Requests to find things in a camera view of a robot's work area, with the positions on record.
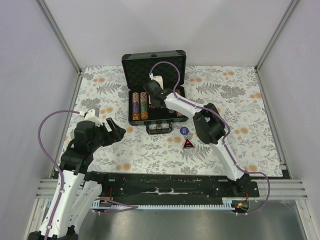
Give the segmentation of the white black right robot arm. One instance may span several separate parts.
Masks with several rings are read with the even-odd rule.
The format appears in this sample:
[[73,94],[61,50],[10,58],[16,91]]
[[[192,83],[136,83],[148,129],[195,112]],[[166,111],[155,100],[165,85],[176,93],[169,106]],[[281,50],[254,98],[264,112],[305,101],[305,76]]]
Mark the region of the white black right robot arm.
[[139,83],[128,90],[128,122],[145,127],[150,136],[168,135],[174,123],[193,123],[201,143],[216,153],[235,197],[247,191],[249,174],[237,167],[236,157],[227,143],[229,131],[225,120],[212,103],[201,105],[186,98],[185,88],[179,83],[160,86],[156,80]]

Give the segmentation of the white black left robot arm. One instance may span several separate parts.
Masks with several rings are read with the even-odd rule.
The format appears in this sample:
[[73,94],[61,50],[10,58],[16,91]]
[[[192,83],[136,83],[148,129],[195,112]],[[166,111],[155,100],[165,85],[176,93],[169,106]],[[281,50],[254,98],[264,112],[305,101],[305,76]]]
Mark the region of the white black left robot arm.
[[57,187],[49,210],[39,228],[28,235],[30,240],[76,240],[80,227],[98,196],[110,192],[109,182],[88,179],[86,174],[94,152],[121,141],[126,130],[111,118],[106,123],[83,120],[74,129],[74,139],[62,154]]

